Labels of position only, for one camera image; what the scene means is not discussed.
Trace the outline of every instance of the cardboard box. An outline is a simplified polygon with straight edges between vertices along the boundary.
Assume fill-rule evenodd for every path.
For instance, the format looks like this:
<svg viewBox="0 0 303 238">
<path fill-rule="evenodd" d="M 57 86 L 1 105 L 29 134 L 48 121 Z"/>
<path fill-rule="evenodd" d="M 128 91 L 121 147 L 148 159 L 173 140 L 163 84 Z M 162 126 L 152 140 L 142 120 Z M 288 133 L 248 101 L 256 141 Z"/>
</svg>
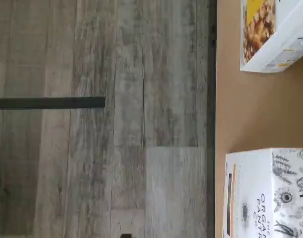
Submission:
<svg viewBox="0 0 303 238">
<path fill-rule="evenodd" d="M 224 238 L 303 238 L 303 149 L 226 156 Z"/>
<path fill-rule="evenodd" d="M 303 56 L 303 0 L 241 0 L 242 71 L 280 72 Z"/>
</svg>

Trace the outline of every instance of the orange stripe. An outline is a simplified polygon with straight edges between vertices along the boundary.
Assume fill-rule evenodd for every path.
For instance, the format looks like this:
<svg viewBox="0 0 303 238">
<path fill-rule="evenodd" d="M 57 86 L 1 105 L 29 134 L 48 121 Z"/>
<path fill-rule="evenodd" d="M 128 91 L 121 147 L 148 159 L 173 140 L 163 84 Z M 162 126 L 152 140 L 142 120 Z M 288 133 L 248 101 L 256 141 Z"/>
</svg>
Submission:
<svg viewBox="0 0 303 238">
<path fill-rule="evenodd" d="M 233 165 L 232 207 L 231 207 L 231 238 L 234 237 L 234 194 L 235 194 L 236 164 Z"/>
</svg>

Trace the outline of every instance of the white box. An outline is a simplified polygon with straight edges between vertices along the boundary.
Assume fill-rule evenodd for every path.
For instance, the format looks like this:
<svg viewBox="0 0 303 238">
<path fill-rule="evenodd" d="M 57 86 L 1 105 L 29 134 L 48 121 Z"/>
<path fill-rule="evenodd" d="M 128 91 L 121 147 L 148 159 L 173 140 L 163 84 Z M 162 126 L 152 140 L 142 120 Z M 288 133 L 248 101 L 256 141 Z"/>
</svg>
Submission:
<svg viewBox="0 0 303 238">
<path fill-rule="evenodd" d="M 303 149 L 226 156 L 224 238 L 303 238 Z"/>
<path fill-rule="evenodd" d="M 241 0 L 240 69 L 284 71 L 303 56 L 303 0 Z"/>
</svg>

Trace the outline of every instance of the white packaging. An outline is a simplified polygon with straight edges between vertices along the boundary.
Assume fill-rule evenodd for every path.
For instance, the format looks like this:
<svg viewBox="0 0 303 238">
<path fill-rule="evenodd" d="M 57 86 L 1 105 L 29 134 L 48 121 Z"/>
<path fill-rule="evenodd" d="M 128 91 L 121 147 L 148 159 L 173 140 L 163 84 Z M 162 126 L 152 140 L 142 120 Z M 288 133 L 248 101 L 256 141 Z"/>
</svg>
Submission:
<svg viewBox="0 0 303 238">
<path fill-rule="evenodd" d="M 303 238 L 303 149 L 226 156 L 224 238 Z"/>
<path fill-rule="evenodd" d="M 280 72 L 303 56 L 303 0 L 241 0 L 240 68 Z"/>
</svg>

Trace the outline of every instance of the product photo on box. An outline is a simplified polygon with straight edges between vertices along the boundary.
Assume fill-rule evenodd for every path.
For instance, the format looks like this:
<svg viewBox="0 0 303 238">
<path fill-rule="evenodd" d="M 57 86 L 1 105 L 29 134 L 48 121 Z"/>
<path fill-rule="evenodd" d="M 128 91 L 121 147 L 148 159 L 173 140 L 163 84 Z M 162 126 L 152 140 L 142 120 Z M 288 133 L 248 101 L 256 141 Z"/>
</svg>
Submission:
<svg viewBox="0 0 303 238">
<path fill-rule="evenodd" d="M 240 69 L 280 72 L 303 56 L 303 0 L 241 0 Z"/>
</svg>

